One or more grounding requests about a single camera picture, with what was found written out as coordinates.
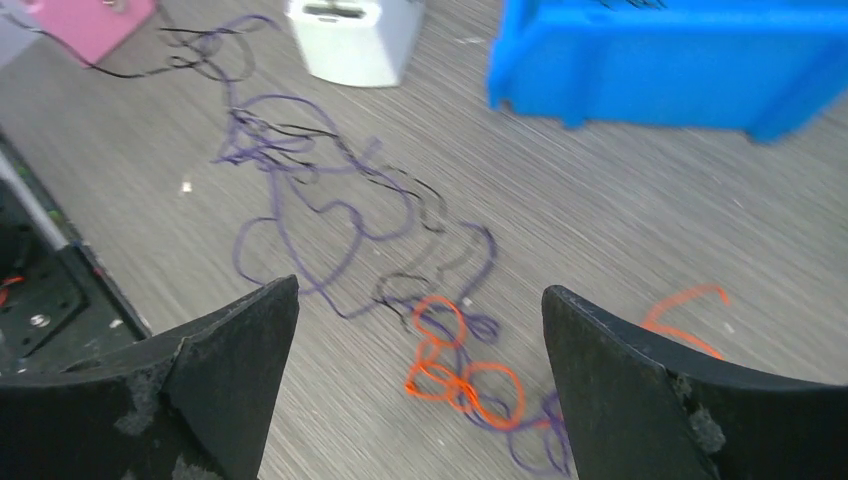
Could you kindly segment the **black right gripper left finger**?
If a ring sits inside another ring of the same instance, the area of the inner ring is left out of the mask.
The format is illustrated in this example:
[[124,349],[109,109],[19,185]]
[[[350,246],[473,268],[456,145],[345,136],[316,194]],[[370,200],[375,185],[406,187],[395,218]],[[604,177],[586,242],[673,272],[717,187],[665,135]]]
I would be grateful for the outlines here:
[[279,278],[57,372],[1,382],[5,479],[254,479],[299,313]]

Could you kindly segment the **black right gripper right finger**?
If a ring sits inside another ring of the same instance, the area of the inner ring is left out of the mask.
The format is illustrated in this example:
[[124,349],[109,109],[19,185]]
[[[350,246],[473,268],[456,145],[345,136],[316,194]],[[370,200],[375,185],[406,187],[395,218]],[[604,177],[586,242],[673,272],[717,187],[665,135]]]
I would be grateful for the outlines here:
[[710,357],[571,290],[544,339],[583,479],[843,479],[847,389]]

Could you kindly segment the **blue plastic bin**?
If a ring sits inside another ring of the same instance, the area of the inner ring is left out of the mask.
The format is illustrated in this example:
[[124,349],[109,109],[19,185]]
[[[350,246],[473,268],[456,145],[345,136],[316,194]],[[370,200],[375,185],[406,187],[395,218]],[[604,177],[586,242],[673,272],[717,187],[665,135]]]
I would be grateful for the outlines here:
[[489,104],[768,143],[847,88],[843,1],[508,1]]

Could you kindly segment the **pink metronome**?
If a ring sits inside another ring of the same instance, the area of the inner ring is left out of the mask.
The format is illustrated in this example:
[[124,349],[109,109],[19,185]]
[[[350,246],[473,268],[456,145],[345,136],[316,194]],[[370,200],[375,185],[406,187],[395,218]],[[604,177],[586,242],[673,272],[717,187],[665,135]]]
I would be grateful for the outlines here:
[[22,4],[39,26],[92,64],[118,48],[156,11],[153,0],[35,0]]

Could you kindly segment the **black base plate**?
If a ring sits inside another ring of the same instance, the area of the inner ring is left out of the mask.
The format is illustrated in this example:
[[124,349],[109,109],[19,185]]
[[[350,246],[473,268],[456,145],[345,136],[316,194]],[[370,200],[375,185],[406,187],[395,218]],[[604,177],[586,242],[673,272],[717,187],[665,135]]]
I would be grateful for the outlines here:
[[60,371],[151,337],[72,221],[1,139],[1,374]]

